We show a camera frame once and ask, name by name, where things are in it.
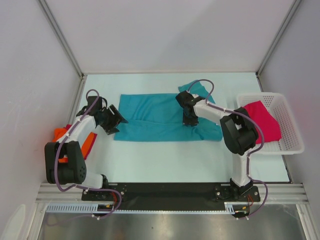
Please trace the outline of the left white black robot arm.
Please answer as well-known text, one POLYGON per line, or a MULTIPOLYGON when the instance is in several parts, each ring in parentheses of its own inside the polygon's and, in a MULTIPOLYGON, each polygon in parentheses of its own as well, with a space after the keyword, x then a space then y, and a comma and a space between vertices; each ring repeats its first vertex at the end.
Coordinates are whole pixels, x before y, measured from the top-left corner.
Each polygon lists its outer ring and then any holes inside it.
POLYGON ((88 96, 86 100, 87 105, 77 113, 75 122, 66 133, 45 145, 46 179, 48 183, 57 185, 62 192, 70 189, 62 188, 62 185, 71 184, 72 187, 91 189, 98 199, 105 200, 111 193, 108 179, 103 174, 87 170, 86 154, 82 148, 98 126, 107 135, 112 135, 119 132, 119 124, 127 124, 128 121, 114 105, 108 105, 105 98, 88 96))

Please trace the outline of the white plastic mesh basket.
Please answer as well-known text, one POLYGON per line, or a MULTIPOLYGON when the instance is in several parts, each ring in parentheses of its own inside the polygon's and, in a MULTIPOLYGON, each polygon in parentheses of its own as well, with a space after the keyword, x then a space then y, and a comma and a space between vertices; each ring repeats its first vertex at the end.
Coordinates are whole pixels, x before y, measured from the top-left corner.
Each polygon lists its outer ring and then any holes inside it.
POLYGON ((242 93, 237 96, 236 101, 239 107, 261 101, 279 124, 281 139, 264 143, 262 149, 257 152, 258 154, 294 155, 301 154, 305 150, 294 115, 282 94, 275 92, 242 93))

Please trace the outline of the teal t shirt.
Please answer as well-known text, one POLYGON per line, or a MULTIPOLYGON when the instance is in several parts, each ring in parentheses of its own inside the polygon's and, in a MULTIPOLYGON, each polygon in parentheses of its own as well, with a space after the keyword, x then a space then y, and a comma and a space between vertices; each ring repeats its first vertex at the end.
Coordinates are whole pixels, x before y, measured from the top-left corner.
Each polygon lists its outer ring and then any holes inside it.
POLYGON ((223 139, 221 127, 205 118, 183 125, 183 109, 174 93, 122 94, 118 110, 127 123, 118 125, 115 141, 192 142, 223 139))

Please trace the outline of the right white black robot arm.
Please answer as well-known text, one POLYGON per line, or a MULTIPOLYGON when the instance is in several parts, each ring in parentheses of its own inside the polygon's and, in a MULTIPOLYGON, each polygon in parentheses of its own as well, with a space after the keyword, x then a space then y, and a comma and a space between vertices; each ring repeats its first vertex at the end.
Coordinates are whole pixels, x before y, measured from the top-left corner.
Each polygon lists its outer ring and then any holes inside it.
POLYGON ((242 201, 253 187, 250 154, 259 138, 254 121, 243 107, 235 110, 222 108, 186 90, 180 92, 175 99, 183 110, 184 125, 197 126, 199 118, 220 125, 224 144, 232 153, 230 194, 235 200, 242 201))

